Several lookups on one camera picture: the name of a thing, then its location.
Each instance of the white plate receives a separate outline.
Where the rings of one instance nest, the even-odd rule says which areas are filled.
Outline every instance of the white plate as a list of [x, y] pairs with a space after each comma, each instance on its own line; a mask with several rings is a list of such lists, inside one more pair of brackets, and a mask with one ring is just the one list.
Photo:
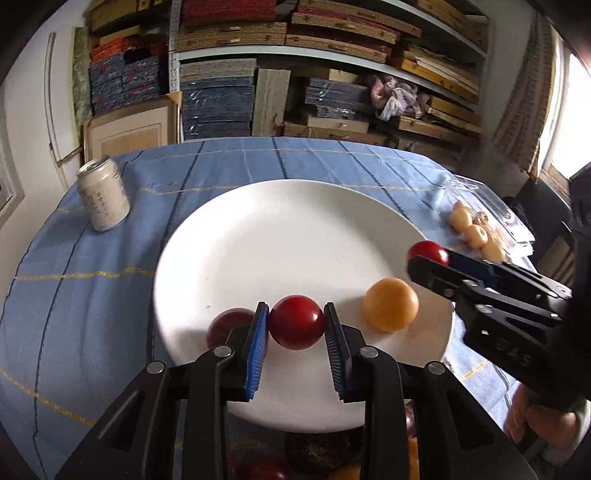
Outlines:
[[[343, 324], [396, 360], [423, 366], [441, 360], [453, 305], [413, 284], [418, 316], [396, 333], [359, 318], [361, 298], [384, 277], [409, 281], [406, 253], [423, 235], [371, 197], [328, 183], [276, 180], [224, 193], [192, 213], [172, 235], [158, 263], [154, 303], [164, 344], [177, 364], [207, 350], [213, 318], [233, 307], [269, 307], [302, 294], [320, 307], [334, 302]], [[335, 432], [363, 425], [363, 403], [343, 404], [334, 391], [324, 339], [303, 351], [269, 336], [254, 400], [234, 414], [291, 432]]]

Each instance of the red ball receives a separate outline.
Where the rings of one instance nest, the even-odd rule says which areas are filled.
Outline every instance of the red ball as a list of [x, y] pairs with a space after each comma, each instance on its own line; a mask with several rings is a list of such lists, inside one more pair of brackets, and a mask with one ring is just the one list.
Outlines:
[[430, 240], [423, 240], [414, 244], [407, 253], [407, 261], [416, 256], [428, 258], [441, 265], [449, 265], [447, 250]]
[[289, 480], [289, 473], [283, 463], [271, 458], [261, 460], [248, 470], [248, 480]]
[[290, 295], [273, 307], [267, 325], [279, 345], [289, 350], [303, 350], [324, 335], [326, 321], [314, 300], [303, 295]]
[[229, 309], [221, 312], [213, 319], [205, 337], [207, 348], [210, 350], [223, 345], [228, 340], [234, 328], [250, 325], [254, 320], [255, 313], [248, 309]]

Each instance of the white wall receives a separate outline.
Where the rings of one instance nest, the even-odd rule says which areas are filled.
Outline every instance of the white wall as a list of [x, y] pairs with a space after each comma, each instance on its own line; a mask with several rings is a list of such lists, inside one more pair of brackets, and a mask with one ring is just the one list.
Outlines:
[[[43, 79], [49, 33], [83, 26], [89, 0], [69, 0], [51, 16], [23, 49], [0, 89], [0, 142], [17, 170], [24, 200], [0, 229], [0, 304], [28, 244], [55, 209], [65, 190], [49, 151]], [[4, 123], [8, 131], [2, 136]]]
[[492, 137], [521, 67], [534, 10], [525, 0], [471, 1], [491, 19], [492, 41], [480, 99], [481, 148], [465, 161], [460, 172], [484, 181], [500, 197], [515, 195], [527, 180], [527, 173], [492, 145]]

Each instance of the window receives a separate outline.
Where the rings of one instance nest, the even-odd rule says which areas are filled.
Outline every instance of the window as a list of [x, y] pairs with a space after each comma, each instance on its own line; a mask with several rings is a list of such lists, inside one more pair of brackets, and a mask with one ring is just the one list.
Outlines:
[[560, 106], [548, 116], [548, 124], [555, 122], [556, 129], [549, 142], [541, 177], [568, 196], [568, 179], [591, 161], [588, 140], [591, 77], [579, 59], [565, 51]]
[[8, 145], [6, 119], [0, 117], [0, 228], [23, 198], [24, 194]]

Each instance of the person's hand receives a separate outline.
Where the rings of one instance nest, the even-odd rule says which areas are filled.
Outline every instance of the person's hand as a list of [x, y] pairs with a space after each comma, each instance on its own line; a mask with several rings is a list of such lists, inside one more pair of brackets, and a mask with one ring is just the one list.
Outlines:
[[574, 442], [577, 422], [577, 416], [571, 411], [562, 412], [542, 405], [532, 405], [526, 387], [520, 385], [513, 396], [503, 431], [515, 443], [519, 443], [527, 424], [549, 445], [565, 449]]

